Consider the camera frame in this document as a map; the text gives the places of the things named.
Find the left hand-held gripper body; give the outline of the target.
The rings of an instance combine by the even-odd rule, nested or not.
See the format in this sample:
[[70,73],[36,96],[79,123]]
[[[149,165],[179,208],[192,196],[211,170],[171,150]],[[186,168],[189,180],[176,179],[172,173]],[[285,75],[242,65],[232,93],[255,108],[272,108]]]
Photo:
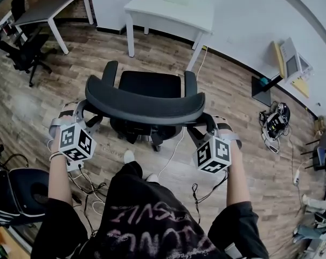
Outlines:
[[59,136],[58,151],[69,161],[84,161],[92,158],[96,141],[92,134],[97,127],[88,126],[79,111],[67,110],[54,118],[49,128],[52,138]]

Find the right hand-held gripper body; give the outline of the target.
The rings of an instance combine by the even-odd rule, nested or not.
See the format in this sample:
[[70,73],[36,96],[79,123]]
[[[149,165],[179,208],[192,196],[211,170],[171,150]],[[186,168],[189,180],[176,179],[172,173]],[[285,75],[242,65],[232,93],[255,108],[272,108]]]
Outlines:
[[207,132],[197,144],[196,168],[202,172],[218,174],[232,163],[231,142],[235,141],[239,149],[242,143],[225,118],[214,117],[217,125],[215,132]]

